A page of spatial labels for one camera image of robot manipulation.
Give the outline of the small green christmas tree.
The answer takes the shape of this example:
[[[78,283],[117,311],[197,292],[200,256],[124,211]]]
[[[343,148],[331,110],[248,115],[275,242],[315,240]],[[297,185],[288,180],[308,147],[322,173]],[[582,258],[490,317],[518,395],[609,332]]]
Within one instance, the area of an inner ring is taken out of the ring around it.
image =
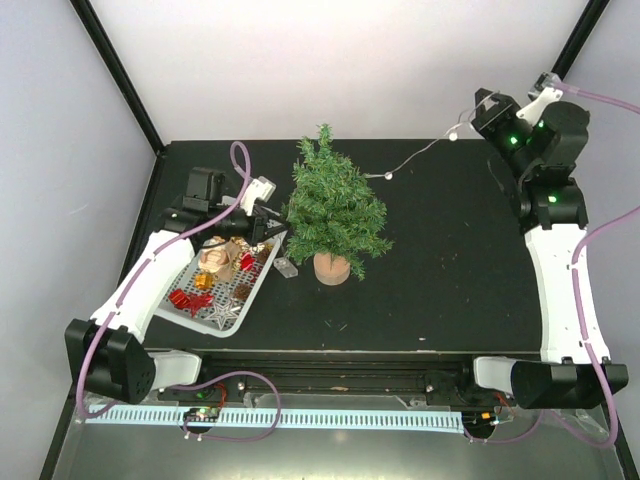
[[[343,258],[362,281],[362,257],[378,258],[393,246],[382,236],[387,207],[352,160],[334,149],[328,124],[320,124],[314,138],[302,137],[298,149],[293,191],[282,207],[291,228],[285,255],[296,265],[317,254]]]

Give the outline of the white plastic basket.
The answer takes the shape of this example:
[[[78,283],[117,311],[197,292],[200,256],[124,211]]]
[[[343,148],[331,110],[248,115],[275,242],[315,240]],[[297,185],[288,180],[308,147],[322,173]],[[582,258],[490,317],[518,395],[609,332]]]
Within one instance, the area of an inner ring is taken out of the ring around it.
[[[217,338],[228,338],[235,334],[242,325],[245,317],[247,316],[252,302],[256,298],[259,289],[264,283],[266,276],[273,265],[273,261],[276,258],[284,235],[281,233],[274,238],[267,240],[266,242],[258,243],[251,246],[245,240],[240,237],[233,237],[231,240],[241,248],[240,255],[236,258],[233,265],[233,278],[230,282],[218,281],[215,277],[215,285],[210,290],[199,290],[194,287],[193,277],[197,273],[203,272],[198,267],[198,260],[200,253],[196,254],[191,263],[184,267],[183,270],[177,275],[176,279],[170,285],[163,299],[160,301],[155,315],[163,318],[169,322],[172,322],[181,327],[193,330],[197,333],[214,336]],[[243,272],[240,270],[240,259],[245,252],[251,252],[255,257],[266,246],[272,247],[272,252],[265,265],[262,265],[256,261],[252,271]],[[233,291],[238,284],[251,284],[252,292],[246,302],[240,302],[233,298]],[[233,326],[229,326],[227,330],[220,331],[216,325],[211,322],[205,321],[204,318],[213,311],[213,305],[209,308],[202,309],[198,312],[195,318],[192,318],[189,310],[178,310],[168,300],[168,295],[175,289],[182,289],[185,293],[210,293],[215,299],[214,303],[226,303],[228,300],[235,300],[241,307],[239,317]]]

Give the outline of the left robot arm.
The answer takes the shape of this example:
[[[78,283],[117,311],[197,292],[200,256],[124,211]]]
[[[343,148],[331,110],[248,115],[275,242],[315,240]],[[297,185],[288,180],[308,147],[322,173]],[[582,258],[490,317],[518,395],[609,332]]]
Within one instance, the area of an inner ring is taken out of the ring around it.
[[[219,170],[192,169],[184,195],[163,211],[116,291],[89,319],[68,325],[65,344],[78,404],[87,392],[137,404],[168,387],[181,387],[193,399],[213,391],[215,376],[199,355],[150,353],[143,343],[171,284],[197,254],[221,251],[232,238],[257,246],[285,233],[284,222],[263,206],[276,189],[273,182],[245,174],[237,196],[225,197],[224,181]]]

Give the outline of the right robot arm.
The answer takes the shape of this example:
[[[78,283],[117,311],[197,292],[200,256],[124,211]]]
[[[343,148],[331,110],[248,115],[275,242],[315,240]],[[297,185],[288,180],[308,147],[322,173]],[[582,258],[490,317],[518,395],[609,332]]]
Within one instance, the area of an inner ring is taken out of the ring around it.
[[[476,403],[490,390],[524,409],[591,409],[629,381],[600,332],[586,265],[588,215],[573,179],[590,114],[545,88],[526,106],[481,88],[473,129],[509,168],[506,195],[534,267],[541,312],[537,361],[484,356],[454,379],[457,396]]]

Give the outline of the clear wire string lights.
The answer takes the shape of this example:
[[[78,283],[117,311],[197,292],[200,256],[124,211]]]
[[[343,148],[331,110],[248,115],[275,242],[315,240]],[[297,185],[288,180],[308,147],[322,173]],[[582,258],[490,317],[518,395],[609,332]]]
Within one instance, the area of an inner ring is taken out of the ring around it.
[[[404,159],[398,165],[396,165],[395,167],[384,171],[383,173],[365,173],[364,177],[366,179],[368,179],[368,180],[383,179],[385,181],[391,181],[394,178],[394,176],[400,170],[402,170],[407,164],[409,164],[414,158],[416,158],[420,154],[426,153],[428,150],[430,150],[432,147],[434,147],[437,143],[445,142],[445,141],[447,141],[447,142],[456,142],[460,138],[459,132],[462,129],[468,129],[470,131],[476,131],[476,128],[471,126],[471,121],[472,121],[473,116],[474,116],[474,107],[462,111],[458,115],[458,119],[456,120],[456,122],[453,125],[451,125],[439,137],[431,140],[425,147],[423,147],[423,148],[415,151],[414,153],[410,154],[406,159]]]

